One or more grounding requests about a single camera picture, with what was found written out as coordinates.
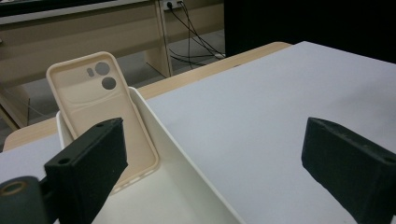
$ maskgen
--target phone case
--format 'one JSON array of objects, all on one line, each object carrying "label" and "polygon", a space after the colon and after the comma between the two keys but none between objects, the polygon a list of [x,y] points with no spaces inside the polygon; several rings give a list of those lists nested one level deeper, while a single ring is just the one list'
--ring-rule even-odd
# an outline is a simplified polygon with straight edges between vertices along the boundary
[{"label": "phone case", "polygon": [[98,52],[56,63],[48,69],[47,80],[74,139],[96,123],[123,119],[129,165],[113,190],[122,189],[156,168],[156,148],[113,55]]}]

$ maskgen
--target white table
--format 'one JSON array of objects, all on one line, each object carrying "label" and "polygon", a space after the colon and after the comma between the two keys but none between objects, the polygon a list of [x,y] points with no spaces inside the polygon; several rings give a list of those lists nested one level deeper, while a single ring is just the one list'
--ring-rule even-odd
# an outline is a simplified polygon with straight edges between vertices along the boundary
[{"label": "white table", "polygon": [[396,152],[395,87],[396,64],[303,42],[148,104],[246,223],[356,223],[302,166],[306,122]]}]

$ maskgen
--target power strip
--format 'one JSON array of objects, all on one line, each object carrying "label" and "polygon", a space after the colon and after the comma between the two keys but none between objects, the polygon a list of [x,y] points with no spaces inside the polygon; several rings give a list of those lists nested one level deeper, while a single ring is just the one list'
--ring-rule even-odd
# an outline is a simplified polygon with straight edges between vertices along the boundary
[{"label": "power strip", "polygon": [[181,7],[180,2],[183,2],[183,0],[163,1],[163,10],[169,10],[169,4],[172,4],[172,8]]}]

